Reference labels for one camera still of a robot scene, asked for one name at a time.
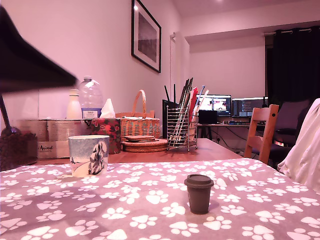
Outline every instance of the framed picture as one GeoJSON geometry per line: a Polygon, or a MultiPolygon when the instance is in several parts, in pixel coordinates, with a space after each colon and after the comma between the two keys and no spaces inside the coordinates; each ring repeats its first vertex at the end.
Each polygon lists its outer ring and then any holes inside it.
{"type": "Polygon", "coordinates": [[[161,73],[161,26],[140,0],[131,6],[131,55],[161,73]]]}

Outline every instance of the red floral tissue box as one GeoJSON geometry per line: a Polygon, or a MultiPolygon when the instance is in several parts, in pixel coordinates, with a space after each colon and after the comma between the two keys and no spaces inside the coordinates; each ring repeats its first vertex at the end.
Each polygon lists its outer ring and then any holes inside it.
{"type": "Polygon", "coordinates": [[[109,154],[118,154],[121,150],[120,118],[94,118],[91,122],[91,135],[109,136],[109,154]]]}

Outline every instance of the mug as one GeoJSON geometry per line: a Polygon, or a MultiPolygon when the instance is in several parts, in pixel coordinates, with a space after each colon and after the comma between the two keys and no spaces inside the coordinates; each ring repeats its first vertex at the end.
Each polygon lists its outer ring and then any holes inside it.
{"type": "Polygon", "coordinates": [[[68,139],[73,177],[83,178],[107,171],[109,136],[83,135],[68,139]]]}

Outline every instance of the small brown cup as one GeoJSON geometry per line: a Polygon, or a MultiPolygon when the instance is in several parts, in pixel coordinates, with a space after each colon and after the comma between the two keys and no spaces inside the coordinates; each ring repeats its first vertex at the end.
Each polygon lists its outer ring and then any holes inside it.
{"type": "Polygon", "coordinates": [[[191,174],[184,180],[184,184],[187,186],[191,212],[193,214],[207,214],[210,190],[214,181],[208,176],[191,174]]]}

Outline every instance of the monitor screen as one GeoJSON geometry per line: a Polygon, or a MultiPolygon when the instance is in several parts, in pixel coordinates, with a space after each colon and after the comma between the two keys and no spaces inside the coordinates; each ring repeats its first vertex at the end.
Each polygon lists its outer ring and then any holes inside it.
{"type": "Polygon", "coordinates": [[[231,95],[213,95],[208,94],[205,98],[204,95],[197,95],[200,98],[200,110],[216,111],[217,116],[231,116],[231,95]]]}
{"type": "Polygon", "coordinates": [[[232,99],[233,117],[251,117],[254,108],[268,106],[268,97],[245,97],[232,99]]]}

